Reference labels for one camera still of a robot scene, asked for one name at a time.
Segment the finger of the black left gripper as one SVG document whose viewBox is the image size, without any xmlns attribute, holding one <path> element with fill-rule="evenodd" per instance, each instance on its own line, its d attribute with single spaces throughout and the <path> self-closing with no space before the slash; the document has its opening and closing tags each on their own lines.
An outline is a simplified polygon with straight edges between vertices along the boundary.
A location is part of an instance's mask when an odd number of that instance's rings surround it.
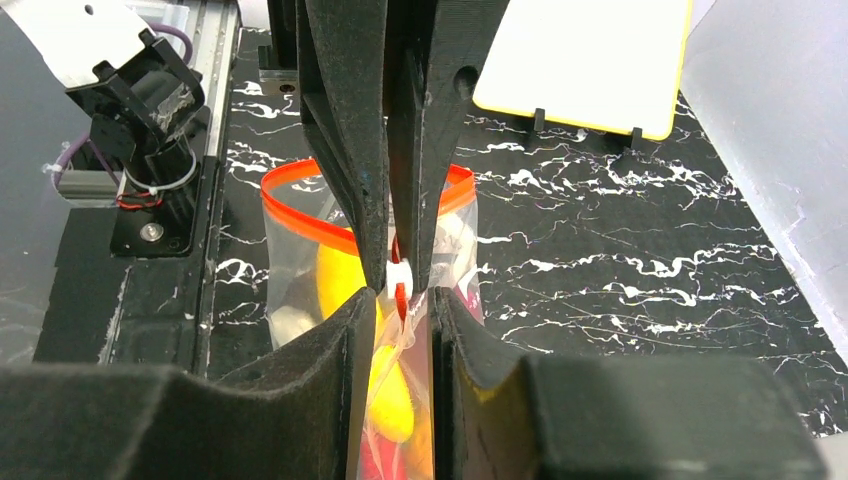
<svg viewBox="0 0 848 480">
<path fill-rule="evenodd" d="M 412 289 L 427 289 L 439 201 L 505 1 L 391 1 L 387 17 L 389 182 Z"/>
<path fill-rule="evenodd" d="M 383 117 L 387 4 L 296 4 L 301 121 L 352 227 L 365 281 L 385 286 L 388 155 Z"/>
</svg>

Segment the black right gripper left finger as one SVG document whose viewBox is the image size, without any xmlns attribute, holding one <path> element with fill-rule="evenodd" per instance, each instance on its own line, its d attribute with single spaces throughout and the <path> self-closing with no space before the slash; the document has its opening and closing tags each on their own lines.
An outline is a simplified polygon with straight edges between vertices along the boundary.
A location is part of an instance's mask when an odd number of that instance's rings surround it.
<svg viewBox="0 0 848 480">
<path fill-rule="evenodd" d="M 1 371 L 5 479 L 353 479 L 340 316 L 211 382 L 165 365 Z"/>
</svg>

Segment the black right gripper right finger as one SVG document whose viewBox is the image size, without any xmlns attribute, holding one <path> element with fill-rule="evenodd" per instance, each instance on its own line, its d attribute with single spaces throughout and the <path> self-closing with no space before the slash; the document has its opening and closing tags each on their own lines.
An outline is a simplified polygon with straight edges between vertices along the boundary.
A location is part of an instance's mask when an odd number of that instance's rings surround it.
<svg viewBox="0 0 848 480">
<path fill-rule="evenodd" d="M 430 292 L 439 479 L 825 479 L 795 403 L 759 362 L 572 356 L 495 337 Z"/>
</svg>

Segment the white toy radish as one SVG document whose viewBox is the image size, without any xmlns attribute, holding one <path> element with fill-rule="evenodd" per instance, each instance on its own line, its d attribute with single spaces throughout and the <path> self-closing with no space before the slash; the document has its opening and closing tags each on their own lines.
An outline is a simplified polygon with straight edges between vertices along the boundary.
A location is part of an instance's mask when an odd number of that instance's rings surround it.
<svg viewBox="0 0 848 480">
<path fill-rule="evenodd" d="M 267 320 L 273 349 L 290 343 L 318 324 L 309 312 L 289 305 L 274 310 Z"/>
</svg>

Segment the yellow toy banana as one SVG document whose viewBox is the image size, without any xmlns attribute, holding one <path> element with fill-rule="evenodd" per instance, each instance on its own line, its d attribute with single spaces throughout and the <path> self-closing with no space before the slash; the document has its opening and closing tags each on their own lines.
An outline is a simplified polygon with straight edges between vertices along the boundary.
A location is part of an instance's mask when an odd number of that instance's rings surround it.
<svg viewBox="0 0 848 480">
<path fill-rule="evenodd" d="M 335 227 L 321 238 L 315 278 L 323 318 L 340 316 L 345 326 L 352 428 L 361 432 L 367 426 L 394 443 L 410 440 L 415 409 L 400 367 L 400 348 L 381 340 L 387 319 L 396 314 L 385 313 L 375 293 L 366 287 L 350 229 Z"/>
</svg>

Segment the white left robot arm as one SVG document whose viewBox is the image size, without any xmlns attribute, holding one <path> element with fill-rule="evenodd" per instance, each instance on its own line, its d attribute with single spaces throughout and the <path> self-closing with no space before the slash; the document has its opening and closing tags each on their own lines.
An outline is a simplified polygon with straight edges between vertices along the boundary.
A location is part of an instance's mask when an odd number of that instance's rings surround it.
<svg viewBox="0 0 848 480">
<path fill-rule="evenodd" d="M 386 284 L 396 239 L 412 291 L 426 289 L 437 210 L 503 1 L 279 1 L 275 54 L 294 46 L 305 138 L 358 247 Z M 153 156 L 202 107 L 198 77 L 121 1 L 5 1 L 93 137 L 149 188 Z"/>
</svg>

